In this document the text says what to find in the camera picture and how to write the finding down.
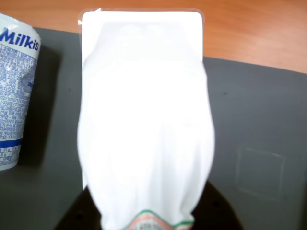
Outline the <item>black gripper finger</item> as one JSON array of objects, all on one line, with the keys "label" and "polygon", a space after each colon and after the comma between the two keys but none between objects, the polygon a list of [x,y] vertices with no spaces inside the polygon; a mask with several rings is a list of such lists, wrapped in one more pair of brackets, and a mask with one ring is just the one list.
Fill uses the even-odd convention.
[{"label": "black gripper finger", "polygon": [[55,230],[101,230],[101,214],[97,210],[88,187],[80,192]]},{"label": "black gripper finger", "polygon": [[210,182],[206,183],[192,215],[194,230],[243,229],[229,202]]}]

